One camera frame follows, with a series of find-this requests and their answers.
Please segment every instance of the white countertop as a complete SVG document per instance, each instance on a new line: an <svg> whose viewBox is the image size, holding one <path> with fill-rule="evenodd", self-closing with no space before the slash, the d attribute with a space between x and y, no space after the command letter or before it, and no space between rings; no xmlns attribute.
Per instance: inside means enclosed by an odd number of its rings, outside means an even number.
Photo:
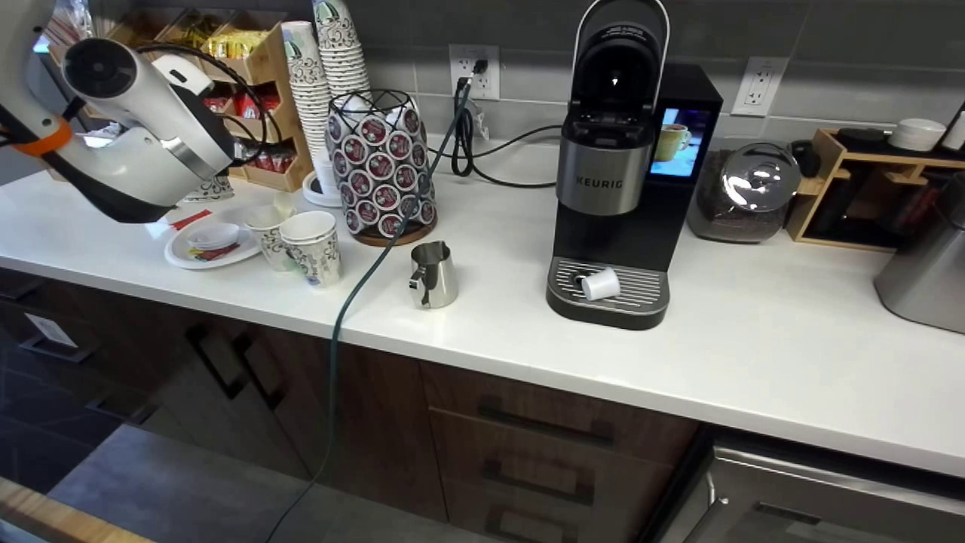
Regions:
<svg viewBox="0 0 965 543"><path fill-rule="evenodd" d="M965 478L965 339L893 318L873 278L887 254L795 245L732 247L683 233L657 329L574 322L544 298L552 190L437 179L463 295L416 311L407 247L357 298L344 340L528 380L701 421ZM272 199L240 188L240 201ZM0 188L0 267L326 339L378 258L341 237L348 278L311 291L251 261L183 272L145 225L94 211L69 183Z"/></svg>

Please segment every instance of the dishwasher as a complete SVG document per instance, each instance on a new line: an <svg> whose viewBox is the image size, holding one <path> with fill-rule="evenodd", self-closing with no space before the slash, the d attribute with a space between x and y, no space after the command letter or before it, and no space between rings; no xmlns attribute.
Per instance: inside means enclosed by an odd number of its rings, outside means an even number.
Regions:
<svg viewBox="0 0 965 543"><path fill-rule="evenodd" d="M963 543L965 484L812 447L717 433L657 543Z"/></svg>

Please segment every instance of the small metal pitcher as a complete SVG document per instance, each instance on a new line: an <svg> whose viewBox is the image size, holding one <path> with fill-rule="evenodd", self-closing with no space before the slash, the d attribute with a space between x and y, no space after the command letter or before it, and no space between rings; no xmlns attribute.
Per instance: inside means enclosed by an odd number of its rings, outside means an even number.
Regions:
<svg viewBox="0 0 965 543"><path fill-rule="evenodd" d="M447 240L414 247L410 294L420 308L447 308L458 295Z"/></svg>

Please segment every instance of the coffee maker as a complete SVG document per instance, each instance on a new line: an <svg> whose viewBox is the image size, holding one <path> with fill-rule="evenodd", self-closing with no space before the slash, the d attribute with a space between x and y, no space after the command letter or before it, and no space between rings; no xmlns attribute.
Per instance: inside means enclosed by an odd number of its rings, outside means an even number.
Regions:
<svg viewBox="0 0 965 543"><path fill-rule="evenodd" d="M661 0L597 0L580 21L559 160L546 298L584 322L653 329L721 94L701 65L667 63ZM597 298L588 281L615 281Z"/></svg>

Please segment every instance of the coffee machine display screen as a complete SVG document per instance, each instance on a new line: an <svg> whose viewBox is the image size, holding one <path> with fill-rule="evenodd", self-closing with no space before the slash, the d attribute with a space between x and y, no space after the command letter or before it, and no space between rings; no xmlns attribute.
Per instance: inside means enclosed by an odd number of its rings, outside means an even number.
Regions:
<svg viewBox="0 0 965 543"><path fill-rule="evenodd" d="M653 176L694 179L701 147L716 129L716 113L705 108L664 108L661 135L653 156Z"/></svg>

